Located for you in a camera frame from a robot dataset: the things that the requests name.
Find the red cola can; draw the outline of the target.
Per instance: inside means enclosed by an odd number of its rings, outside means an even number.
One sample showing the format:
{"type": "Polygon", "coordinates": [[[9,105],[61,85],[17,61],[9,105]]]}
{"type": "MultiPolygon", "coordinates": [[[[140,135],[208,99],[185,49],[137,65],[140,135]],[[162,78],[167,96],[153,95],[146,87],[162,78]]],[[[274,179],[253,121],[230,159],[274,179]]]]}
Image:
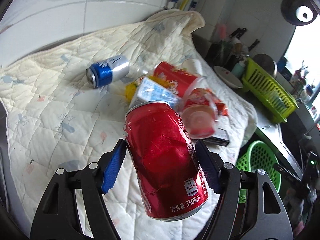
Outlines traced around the red cola can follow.
{"type": "Polygon", "coordinates": [[[201,209],[208,199],[203,173],[183,121],[168,103],[130,109],[124,137],[149,217],[176,221],[201,209]]]}

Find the blue white milk carton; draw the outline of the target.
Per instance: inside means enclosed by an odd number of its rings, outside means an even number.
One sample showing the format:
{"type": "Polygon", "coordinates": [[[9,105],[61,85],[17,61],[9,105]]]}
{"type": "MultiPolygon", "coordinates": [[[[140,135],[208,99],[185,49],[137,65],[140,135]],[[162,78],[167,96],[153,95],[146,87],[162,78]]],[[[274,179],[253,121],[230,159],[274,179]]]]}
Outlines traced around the blue white milk carton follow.
{"type": "Polygon", "coordinates": [[[182,102],[179,96],[176,96],[167,88],[152,81],[148,77],[142,78],[138,85],[133,98],[129,104],[129,109],[136,107],[145,102],[164,101],[170,105],[171,108],[177,110],[182,102]]]}

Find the lime green dish rack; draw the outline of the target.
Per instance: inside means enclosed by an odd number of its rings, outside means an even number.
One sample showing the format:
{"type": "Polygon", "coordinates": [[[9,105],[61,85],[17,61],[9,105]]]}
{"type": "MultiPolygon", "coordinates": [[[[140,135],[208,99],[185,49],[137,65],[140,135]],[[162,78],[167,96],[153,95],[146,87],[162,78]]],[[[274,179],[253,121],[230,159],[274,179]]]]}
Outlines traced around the lime green dish rack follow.
{"type": "Polygon", "coordinates": [[[250,91],[272,114],[272,122],[286,123],[298,109],[295,98],[250,57],[242,76],[244,92],[250,91]]]}

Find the white quilted blanket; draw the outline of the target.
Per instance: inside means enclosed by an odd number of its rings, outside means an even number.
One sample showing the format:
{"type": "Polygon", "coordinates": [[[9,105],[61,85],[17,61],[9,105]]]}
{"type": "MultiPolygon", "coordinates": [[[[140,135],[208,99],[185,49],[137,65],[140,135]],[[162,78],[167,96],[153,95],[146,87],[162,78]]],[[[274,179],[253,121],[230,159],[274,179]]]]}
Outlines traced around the white quilted blanket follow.
{"type": "MultiPolygon", "coordinates": [[[[7,113],[11,177],[29,235],[41,197],[58,168],[74,171],[97,161],[123,136],[128,104],[125,84],[161,61],[176,66],[199,59],[208,87],[228,107],[219,125],[230,136],[227,147],[208,146],[235,164],[240,147],[254,134],[255,108],[225,85],[197,53],[191,33],[205,24],[198,12],[164,10],[146,21],[103,29],[1,69],[1,103],[7,113]],[[85,77],[90,63],[123,54],[130,72],[106,88],[92,89],[85,77]]],[[[127,153],[114,188],[104,195],[122,239],[194,239],[214,210],[218,195],[209,189],[204,207],[190,218],[161,222],[144,211],[137,175],[127,153]]]]}

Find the blue silver beer can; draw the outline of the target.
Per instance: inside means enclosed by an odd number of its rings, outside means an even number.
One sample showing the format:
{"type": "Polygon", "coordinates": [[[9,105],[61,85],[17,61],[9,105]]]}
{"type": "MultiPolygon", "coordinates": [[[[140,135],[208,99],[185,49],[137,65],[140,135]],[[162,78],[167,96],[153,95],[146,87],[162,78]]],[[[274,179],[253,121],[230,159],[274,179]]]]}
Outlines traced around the blue silver beer can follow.
{"type": "Polygon", "coordinates": [[[93,88],[99,88],[124,78],[129,71],[129,60],[123,55],[116,55],[91,64],[86,69],[86,77],[93,88]]]}

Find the red cartoon paper cup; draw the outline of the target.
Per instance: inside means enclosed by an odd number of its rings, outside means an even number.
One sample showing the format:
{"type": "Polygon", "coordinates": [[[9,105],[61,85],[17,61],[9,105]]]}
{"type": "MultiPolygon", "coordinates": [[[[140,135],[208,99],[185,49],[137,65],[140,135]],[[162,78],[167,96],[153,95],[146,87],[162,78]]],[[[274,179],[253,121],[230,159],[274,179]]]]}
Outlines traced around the red cartoon paper cup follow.
{"type": "Polygon", "coordinates": [[[168,82],[171,92],[182,99],[185,99],[202,79],[198,74],[191,74],[164,61],[154,68],[153,75],[168,82]]]}

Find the yellow candy wrapper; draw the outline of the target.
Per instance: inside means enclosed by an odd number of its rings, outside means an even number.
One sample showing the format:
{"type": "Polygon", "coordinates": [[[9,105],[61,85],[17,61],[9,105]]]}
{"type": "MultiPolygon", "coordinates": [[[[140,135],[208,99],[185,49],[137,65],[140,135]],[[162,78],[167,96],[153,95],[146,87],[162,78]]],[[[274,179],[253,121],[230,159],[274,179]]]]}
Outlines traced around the yellow candy wrapper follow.
{"type": "Polygon", "coordinates": [[[133,96],[135,95],[135,92],[139,85],[141,84],[142,80],[144,79],[145,76],[140,76],[138,79],[135,81],[129,83],[125,87],[125,98],[127,102],[131,102],[133,99],[133,96]]]}

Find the green perforated trash basket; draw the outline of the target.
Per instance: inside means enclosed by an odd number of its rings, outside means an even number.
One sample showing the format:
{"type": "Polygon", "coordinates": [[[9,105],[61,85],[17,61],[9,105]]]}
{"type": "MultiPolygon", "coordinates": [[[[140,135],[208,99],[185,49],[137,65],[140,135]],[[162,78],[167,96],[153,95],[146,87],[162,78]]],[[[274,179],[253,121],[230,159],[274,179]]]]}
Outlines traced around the green perforated trash basket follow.
{"type": "Polygon", "coordinates": [[[278,164],[273,151],[262,141],[254,141],[249,145],[247,152],[236,161],[236,167],[240,171],[255,172],[257,169],[263,169],[271,179],[276,191],[280,191],[281,175],[274,168],[278,164]]]}

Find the orange drink plastic bottle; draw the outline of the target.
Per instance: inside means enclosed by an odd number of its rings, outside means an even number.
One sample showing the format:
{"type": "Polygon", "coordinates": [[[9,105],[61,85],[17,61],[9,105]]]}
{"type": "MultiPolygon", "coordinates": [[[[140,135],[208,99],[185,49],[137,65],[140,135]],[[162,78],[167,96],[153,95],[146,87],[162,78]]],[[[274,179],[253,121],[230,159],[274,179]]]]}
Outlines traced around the orange drink plastic bottle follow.
{"type": "Polygon", "coordinates": [[[191,139],[205,139],[218,129],[219,116],[229,116],[227,105],[210,89],[195,88],[180,113],[191,139]]]}

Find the black cigarette box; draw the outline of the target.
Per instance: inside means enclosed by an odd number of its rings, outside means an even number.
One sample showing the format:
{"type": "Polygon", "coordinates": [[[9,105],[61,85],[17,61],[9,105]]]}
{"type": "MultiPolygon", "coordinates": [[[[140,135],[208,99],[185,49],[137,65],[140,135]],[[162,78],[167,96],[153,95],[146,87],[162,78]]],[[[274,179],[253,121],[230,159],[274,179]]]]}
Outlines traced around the black cigarette box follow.
{"type": "Polygon", "coordinates": [[[214,135],[204,138],[203,141],[209,144],[226,147],[230,143],[230,138],[226,130],[218,128],[214,135]]]}

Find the white ceramic plate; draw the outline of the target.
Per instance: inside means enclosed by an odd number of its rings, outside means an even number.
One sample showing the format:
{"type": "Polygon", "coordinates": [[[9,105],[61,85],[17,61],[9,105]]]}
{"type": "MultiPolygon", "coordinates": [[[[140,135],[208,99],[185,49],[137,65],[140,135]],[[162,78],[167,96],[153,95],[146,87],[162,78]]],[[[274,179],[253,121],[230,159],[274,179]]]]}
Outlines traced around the white ceramic plate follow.
{"type": "Polygon", "coordinates": [[[217,76],[230,88],[232,89],[240,89],[243,88],[243,84],[241,81],[230,71],[221,67],[221,66],[214,66],[214,71],[216,72],[217,76]]]}

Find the teal soap bottle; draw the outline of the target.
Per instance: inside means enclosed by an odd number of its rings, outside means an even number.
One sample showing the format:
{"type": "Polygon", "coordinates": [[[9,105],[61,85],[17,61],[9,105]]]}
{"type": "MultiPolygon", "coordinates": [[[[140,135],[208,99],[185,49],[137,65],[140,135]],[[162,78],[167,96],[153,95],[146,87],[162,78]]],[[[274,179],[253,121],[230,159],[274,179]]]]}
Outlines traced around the teal soap bottle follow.
{"type": "Polygon", "coordinates": [[[242,59],[235,64],[235,66],[232,69],[232,74],[240,79],[245,71],[245,67],[246,67],[246,60],[242,59]]]}

